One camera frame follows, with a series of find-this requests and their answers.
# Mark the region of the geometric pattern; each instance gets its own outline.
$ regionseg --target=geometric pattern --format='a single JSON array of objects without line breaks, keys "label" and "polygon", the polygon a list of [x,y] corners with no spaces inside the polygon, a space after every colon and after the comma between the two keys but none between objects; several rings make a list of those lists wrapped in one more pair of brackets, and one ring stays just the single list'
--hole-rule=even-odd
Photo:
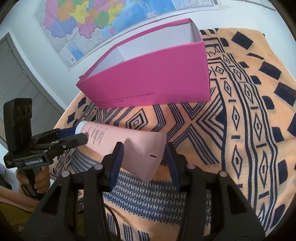
[{"label": "geometric pattern", "polygon": [[[101,110],[80,94],[76,107],[66,111],[59,127],[75,126],[86,120],[166,132],[167,141],[189,162],[209,172],[227,171],[269,234],[292,200],[291,192],[285,192],[285,188],[296,180],[295,161],[288,165],[281,149],[284,141],[296,137],[293,112],[296,90],[288,86],[290,79],[286,71],[280,70],[282,66],[270,64],[276,63],[277,58],[271,61],[273,53],[264,53],[268,45],[262,48],[260,42],[260,47],[257,46],[253,39],[257,32],[236,29],[211,32],[201,31],[211,80],[209,102]],[[272,89],[267,91],[270,83]],[[275,125],[278,112],[285,115],[285,124]],[[98,160],[78,148],[71,149],[58,157],[52,174],[57,176],[66,169],[83,172],[97,163]],[[153,232],[157,224],[153,222],[163,225],[164,236],[177,232],[178,228],[166,229],[165,224],[180,225],[186,195],[176,191],[170,178],[164,178],[169,177],[165,157],[161,164],[163,173],[158,179],[144,183],[121,171],[113,191],[104,193],[104,199],[114,210],[133,215],[135,220],[130,223],[124,221],[124,216],[117,217],[122,240],[155,240]],[[210,197],[207,190],[205,233],[211,227]],[[107,215],[107,219],[110,230],[116,232],[112,216]],[[145,225],[141,223],[139,229],[137,223],[143,220]]]}]

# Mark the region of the pink box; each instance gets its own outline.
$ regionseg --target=pink box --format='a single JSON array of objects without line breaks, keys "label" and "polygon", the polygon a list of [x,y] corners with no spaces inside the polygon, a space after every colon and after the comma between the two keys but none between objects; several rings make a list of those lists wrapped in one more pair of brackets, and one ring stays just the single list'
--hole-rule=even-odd
[{"label": "pink box", "polygon": [[189,18],[143,31],[109,49],[76,85],[100,109],[209,101],[202,36]]}]

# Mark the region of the door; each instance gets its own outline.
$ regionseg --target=door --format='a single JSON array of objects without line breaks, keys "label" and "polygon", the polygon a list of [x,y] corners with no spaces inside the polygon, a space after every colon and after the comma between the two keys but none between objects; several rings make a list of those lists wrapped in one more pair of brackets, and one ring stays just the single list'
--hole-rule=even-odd
[{"label": "door", "polygon": [[0,43],[0,143],[7,148],[4,123],[3,105],[15,98],[31,98],[32,102],[32,135],[53,129],[60,112],[40,93],[23,71],[7,42]]}]

